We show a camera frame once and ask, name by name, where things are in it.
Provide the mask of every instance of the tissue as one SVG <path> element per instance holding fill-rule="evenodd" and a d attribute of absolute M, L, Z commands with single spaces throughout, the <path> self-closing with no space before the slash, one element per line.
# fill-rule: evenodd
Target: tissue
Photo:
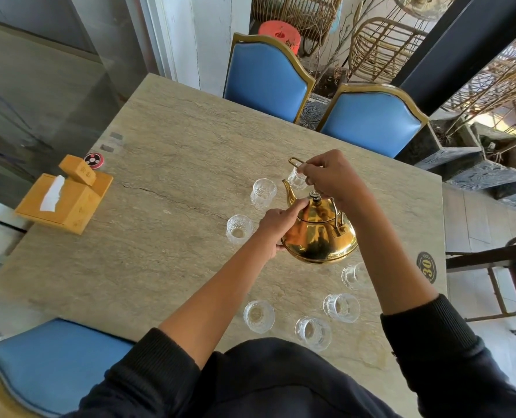
<path fill-rule="evenodd" d="M 45 194 L 43 200 L 41 201 L 41 206 L 39 207 L 40 211 L 51 211 L 55 212 L 55 207 L 59 202 L 59 198 L 61 197 L 61 188 L 65 184 L 65 178 L 63 176 L 57 176 L 51 187 Z"/>

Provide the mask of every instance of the black sleeve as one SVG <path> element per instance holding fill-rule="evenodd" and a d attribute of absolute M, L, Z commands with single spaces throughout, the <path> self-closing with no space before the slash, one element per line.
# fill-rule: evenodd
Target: black sleeve
<path fill-rule="evenodd" d="M 422 416 L 516 416 L 516 389 L 445 296 L 381 323 Z"/>
<path fill-rule="evenodd" d="M 66 417 L 168 417 L 191 398 L 200 370 L 161 330 L 151 329 Z"/>

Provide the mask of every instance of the orange stool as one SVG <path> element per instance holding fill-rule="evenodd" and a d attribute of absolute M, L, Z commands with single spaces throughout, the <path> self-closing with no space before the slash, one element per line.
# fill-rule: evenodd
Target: orange stool
<path fill-rule="evenodd" d="M 277 38 L 283 44 L 292 49 L 293 53 L 298 52 L 300 47 L 300 34 L 289 23 L 281 20 L 268 20 L 260 25 L 258 35 L 269 35 Z"/>

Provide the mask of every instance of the bamboo tissue box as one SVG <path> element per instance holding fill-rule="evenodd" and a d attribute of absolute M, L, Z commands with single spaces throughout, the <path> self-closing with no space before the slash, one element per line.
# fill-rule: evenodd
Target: bamboo tissue box
<path fill-rule="evenodd" d="M 68 178 L 62 183 L 54 210 L 40 210 L 57 179 L 57 176 L 44 173 L 15 212 L 28 220 L 80 235 L 107 192 L 113 176 L 92 170 L 83 159 L 72 155 L 67 155 L 59 168 L 68 174 Z"/>

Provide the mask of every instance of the golden teapot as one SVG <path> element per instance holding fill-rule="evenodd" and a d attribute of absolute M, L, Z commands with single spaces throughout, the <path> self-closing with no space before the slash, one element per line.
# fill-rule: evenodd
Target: golden teapot
<path fill-rule="evenodd" d="M 289 182 L 283 180 L 283 184 L 290 207 L 296 196 Z M 338 211 L 332 198 L 322 199 L 316 190 L 310 192 L 308 205 L 298 213 L 295 224 L 281 238 L 281 243 L 292 256 L 312 264 L 339 261 L 358 246 L 349 219 L 343 211 Z"/>

